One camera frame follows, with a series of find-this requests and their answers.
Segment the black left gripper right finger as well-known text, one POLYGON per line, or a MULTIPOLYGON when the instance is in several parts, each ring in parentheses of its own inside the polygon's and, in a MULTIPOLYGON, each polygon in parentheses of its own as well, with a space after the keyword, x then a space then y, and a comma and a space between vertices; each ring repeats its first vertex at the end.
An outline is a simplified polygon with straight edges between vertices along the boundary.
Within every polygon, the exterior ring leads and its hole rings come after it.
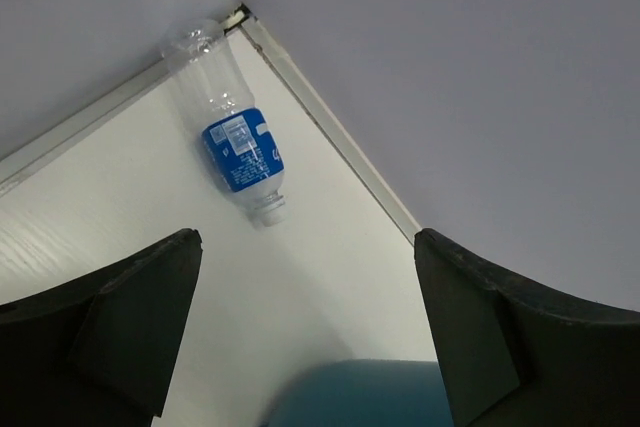
POLYGON ((635 426, 639 315, 489 262, 432 229, 414 259, 458 426, 635 426))

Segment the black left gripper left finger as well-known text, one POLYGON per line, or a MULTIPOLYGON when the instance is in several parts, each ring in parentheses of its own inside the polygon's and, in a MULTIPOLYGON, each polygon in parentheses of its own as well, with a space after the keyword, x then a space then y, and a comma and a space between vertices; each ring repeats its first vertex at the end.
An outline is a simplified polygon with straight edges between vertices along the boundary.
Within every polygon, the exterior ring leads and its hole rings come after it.
POLYGON ((201 260, 182 229, 1 307, 4 426, 149 426, 161 417, 201 260))

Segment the blue label bottle white cap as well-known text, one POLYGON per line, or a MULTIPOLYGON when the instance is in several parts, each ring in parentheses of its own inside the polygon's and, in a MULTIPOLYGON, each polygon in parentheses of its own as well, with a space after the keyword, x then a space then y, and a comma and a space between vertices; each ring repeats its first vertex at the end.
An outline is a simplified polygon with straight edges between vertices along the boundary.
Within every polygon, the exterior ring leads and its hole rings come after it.
POLYGON ((177 87, 179 113, 217 182, 252 222, 281 222, 284 162, 223 27, 211 19, 192 21, 171 32, 161 52, 177 87))

